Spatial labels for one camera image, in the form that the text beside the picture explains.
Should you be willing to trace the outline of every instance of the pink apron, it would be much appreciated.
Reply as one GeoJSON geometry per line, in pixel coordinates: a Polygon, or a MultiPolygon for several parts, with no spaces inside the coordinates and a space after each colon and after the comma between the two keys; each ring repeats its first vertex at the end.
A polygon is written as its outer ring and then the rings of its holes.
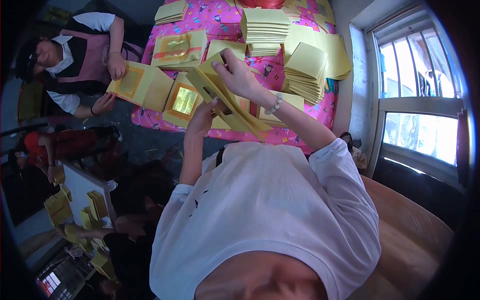
{"type": "MultiPolygon", "coordinates": [[[[80,73],[75,77],[57,77],[58,82],[96,80],[106,86],[112,81],[107,69],[110,35],[90,35],[83,32],[63,29],[61,35],[75,36],[87,40],[87,49],[80,73]]],[[[134,44],[123,42],[121,55],[124,60],[140,62],[144,50],[134,44]]]]}

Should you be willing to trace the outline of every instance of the wristband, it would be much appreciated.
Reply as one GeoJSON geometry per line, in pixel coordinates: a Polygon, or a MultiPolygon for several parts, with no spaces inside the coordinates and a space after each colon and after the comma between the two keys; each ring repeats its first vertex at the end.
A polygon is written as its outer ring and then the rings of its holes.
{"type": "Polygon", "coordinates": [[[280,104],[282,104],[283,102],[283,95],[281,93],[277,93],[276,96],[278,97],[278,99],[276,100],[275,106],[273,106],[272,109],[270,110],[265,110],[265,115],[271,115],[274,112],[276,112],[277,109],[280,108],[280,104]]]}
{"type": "Polygon", "coordinates": [[[97,115],[96,113],[93,112],[93,106],[90,108],[90,112],[91,112],[92,115],[94,115],[95,117],[96,117],[96,116],[99,116],[99,115],[97,115]]]}

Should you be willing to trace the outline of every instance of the white table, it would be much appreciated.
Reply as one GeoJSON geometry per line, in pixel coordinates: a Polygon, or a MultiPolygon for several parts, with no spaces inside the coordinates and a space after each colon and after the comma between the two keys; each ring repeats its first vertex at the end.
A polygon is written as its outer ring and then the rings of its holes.
{"type": "Polygon", "coordinates": [[[82,225],[80,211],[84,207],[89,206],[87,192],[96,191],[103,195],[108,210],[108,216],[102,218],[104,227],[114,228],[115,221],[117,220],[117,214],[115,213],[110,200],[110,192],[117,187],[117,183],[114,180],[99,180],[92,174],[68,162],[60,162],[59,164],[63,165],[63,172],[65,173],[64,184],[72,194],[72,202],[69,204],[70,209],[72,210],[74,222],[77,225],[82,225]]]}

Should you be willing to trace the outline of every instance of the spool of red string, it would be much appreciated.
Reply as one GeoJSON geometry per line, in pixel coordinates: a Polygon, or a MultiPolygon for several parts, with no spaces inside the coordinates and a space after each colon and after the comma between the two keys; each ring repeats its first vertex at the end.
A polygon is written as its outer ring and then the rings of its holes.
{"type": "Polygon", "coordinates": [[[282,7],[285,0],[236,0],[246,8],[255,8],[260,6],[265,9],[276,9],[282,7]]]}

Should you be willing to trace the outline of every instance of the black vest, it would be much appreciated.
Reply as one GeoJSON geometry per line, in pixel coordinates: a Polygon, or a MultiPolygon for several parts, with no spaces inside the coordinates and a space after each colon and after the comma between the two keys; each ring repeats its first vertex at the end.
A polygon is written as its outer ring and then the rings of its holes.
{"type": "MultiPolygon", "coordinates": [[[[65,25],[65,29],[83,32],[90,35],[108,35],[110,32],[102,32],[91,29],[90,27],[78,23],[75,19],[71,18],[65,25]]],[[[73,36],[68,42],[70,51],[72,52],[73,63],[65,70],[55,74],[56,77],[75,77],[78,76],[82,65],[84,63],[85,52],[87,48],[87,40],[73,36]]],[[[45,88],[47,91],[55,92],[59,94],[76,94],[82,92],[86,95],[95,95],[104,93],[107,87],[103,82],[96,80],[77,81],[77,82],[62,82],[59,83],[56,78],[53,78],[49,72],[43,71],[42,76],[45,79],[45,88]]]]}

